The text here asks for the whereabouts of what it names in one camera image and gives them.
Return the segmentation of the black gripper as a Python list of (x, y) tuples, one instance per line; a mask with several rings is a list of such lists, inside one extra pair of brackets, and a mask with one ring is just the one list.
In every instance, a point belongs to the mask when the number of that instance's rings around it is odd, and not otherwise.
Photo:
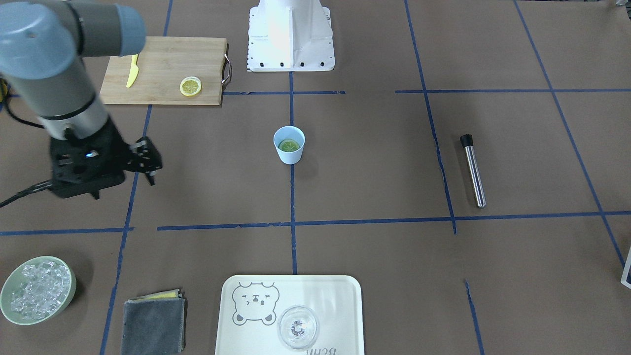
[(127, 171), (141, 173), (150, 186), (163, 168), (162, 156), (150, 138), (130, 146), (111, 118), (94, 135), (80, 140), (50, 139), (50, 190), (59, 198), (90, 194), (122, 184)]

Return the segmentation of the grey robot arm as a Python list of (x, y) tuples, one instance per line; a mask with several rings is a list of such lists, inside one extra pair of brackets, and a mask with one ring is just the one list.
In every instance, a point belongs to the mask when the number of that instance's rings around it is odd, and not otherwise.
[(145, 23), (130, 6), (84, 0), (3, 0), (1, 76), (50, 136), (52, 176), (1, 203), (49, 190), (59, 198), (120, 185), (125, 173), (155, 185), (163, 167), (149, 137), (128, 144), (90, 80), (84, 58), (139, 54)]

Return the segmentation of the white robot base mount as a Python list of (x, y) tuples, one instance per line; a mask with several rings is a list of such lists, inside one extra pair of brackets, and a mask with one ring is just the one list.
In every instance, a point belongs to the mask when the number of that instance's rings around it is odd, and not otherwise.
[(248, 20), (248, 71), (334, 70), (331, 12), (319, 0), (261, 0)]

